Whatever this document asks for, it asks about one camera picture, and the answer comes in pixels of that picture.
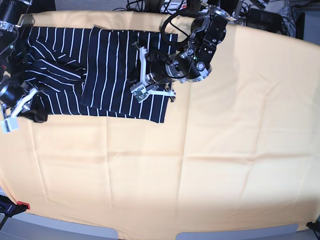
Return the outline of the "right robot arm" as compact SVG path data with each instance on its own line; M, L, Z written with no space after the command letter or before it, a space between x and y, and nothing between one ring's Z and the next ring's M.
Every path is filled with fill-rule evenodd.
M2 0L0 2L0 112L5 120L29 112L35 88L23 86L19 76L13 74L9 62L20 36L19 28L24 22L31 0Z

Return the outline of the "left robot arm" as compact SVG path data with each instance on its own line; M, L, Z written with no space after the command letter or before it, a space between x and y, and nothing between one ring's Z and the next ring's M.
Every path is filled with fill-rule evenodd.
M150 95L169 97L174 102L175 91L171 83L200 82L212 71L211 60L226 36L226 26L236 21L242 3L239 0L188 0L186 8L179 9L170 15L162 24L160 37L164 39L168 24L178 16L196 15L202 8L207 11L197 17L191 24L190 33L183 41L164 42L178 52L169 54L157 49L148 50L138 41L133 45L139 51L139 72L130 76L130 92L138 103Z

